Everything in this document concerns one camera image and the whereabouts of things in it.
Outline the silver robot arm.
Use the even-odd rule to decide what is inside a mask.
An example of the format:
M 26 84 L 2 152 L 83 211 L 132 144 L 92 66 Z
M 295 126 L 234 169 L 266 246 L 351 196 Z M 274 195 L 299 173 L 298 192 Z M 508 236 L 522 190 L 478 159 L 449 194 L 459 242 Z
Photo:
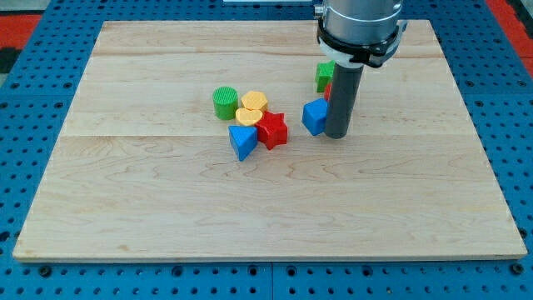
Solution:
M 323 0 L 315 6 L 315 16 L 328 36 L 372 45 L 395 32 L 402 4 L 402 0 Z

